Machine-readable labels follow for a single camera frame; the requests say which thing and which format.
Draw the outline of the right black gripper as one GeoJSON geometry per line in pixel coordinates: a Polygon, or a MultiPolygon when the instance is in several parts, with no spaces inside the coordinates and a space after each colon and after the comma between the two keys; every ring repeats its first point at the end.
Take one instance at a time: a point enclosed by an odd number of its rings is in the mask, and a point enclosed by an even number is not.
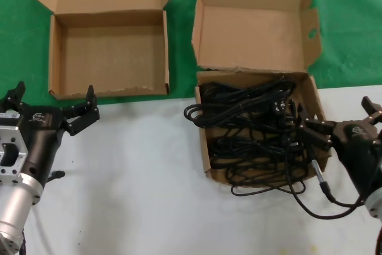
{"type": "Polygon", "coordinates": [[[364,96],[361,105],[368,116],[357,121],[320,121],[309,118],[298,104],[297,125],[302,142],[325,152],[335,149],[358,193],[369,197],[381,187],[381,137],[375,124],[381,123],[382,107],[364,96]]]}

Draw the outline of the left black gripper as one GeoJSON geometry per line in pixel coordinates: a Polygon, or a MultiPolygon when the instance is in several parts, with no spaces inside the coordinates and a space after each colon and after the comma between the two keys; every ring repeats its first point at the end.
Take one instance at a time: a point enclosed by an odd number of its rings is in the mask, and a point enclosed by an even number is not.
{"type": "Polygon", "coordinates": [[[21,173],[46,184],[64,130],[75,136],[100,119],[97,97],[89,85],[83,103],[62,108],[21,105],[26,91],[23,81],[1,99],[1,180],[21,173]]]}

